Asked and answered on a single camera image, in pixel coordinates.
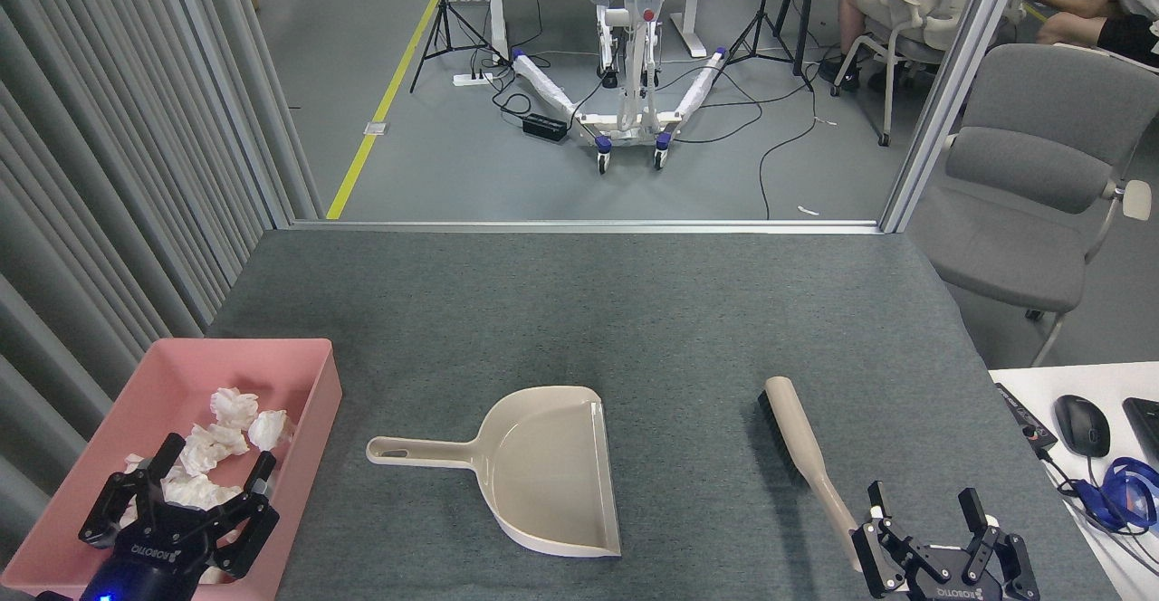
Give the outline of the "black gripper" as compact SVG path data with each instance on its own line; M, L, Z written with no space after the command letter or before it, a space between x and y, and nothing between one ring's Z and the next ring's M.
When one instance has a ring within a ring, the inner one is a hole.
M185 439L169 434L133 472L112 472L79 529L83 543L111 554L81 600L190 600L207 567L248 576L279 514L269 501L276 457L261 450L245 486L213 510L166 503L162 481ZM129 503L137 518L121 527Z
M892 530L885 510L885 488L874 481L867 489L868 519L851 538L873 598L903 594L909 600L1038 600L1038 580L1032 572L1026 540L982 510L974 488L958 493L972 542L967 550L924 547Z

